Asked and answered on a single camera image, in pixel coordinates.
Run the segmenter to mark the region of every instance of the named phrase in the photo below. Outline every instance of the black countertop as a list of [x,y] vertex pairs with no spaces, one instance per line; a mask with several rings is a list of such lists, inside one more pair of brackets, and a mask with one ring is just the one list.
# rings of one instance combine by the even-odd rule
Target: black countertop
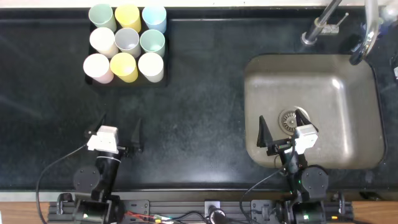
[[[169,84],[165,88],[95,90],[84,81],[86,9],[6,10],[0,16],[0,189],[32,190],[40,171],[85,142],[103,112],[129,139],[144,120],[145,150],[124,159],[115,190],[241,189],[274,172],[245,149],[244,77],[260,54],[348,54],[360,34],[361,9],[349,11],[340,34],[304,48],[300,35],[320,9],[168,9]],[[386,139],[385,159],[371,170],[329,170],[330,189],[398,187],[398,87],[390,58],[398,30],[378,40],[375,69]],[[73,173],[93,164],[81,151],[48,172],[44,190],[70,190]],[[275,176],[261,188],[288,189]]]

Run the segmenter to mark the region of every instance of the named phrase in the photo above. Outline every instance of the wooden surface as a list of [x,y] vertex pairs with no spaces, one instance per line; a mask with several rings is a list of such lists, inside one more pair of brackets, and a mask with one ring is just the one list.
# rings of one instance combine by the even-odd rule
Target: wooden surface
[[[49,203],[41,209],[47,217]],[[353,202],[355,219],[372,224],[398,223],[398,202]],[[0,202],[2,224],[41,224],[34,202]]]

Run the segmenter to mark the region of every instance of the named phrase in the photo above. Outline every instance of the yellow cup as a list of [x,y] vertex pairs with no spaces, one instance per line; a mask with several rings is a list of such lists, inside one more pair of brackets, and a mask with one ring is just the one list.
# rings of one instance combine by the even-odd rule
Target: yellow cup
[[116,8],[114,12],[116,20],[123,28],[133,28],[135,31],[141,31],[141,19],[137,6],[125,4]]
[[138,78],[137,64],[129,53],[118,53],[111,59],[111,71],[121,80],[131,83]]

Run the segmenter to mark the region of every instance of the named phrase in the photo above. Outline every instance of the stainless steel sink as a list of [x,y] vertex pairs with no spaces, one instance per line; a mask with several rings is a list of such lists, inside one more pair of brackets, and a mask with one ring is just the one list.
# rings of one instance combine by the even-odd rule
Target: stainless steel sink
[[349,55],[262,55],[245,69],[246,149],[265,167],[274,166],[266,148],[256,146],[259,116],[272,137],[286,138],[300,108],[319,129],[309,164],[329,169],[367,169],[384,155],[376,85],[366,62],[352,66]]

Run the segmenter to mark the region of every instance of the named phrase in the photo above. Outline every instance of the blue cup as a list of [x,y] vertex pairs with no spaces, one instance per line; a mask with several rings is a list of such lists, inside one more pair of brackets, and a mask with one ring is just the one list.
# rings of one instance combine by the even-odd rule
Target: blue cup
[[142,11],[142,18],[148,28],[166,32],[166,9],[163,6],[147,6]]

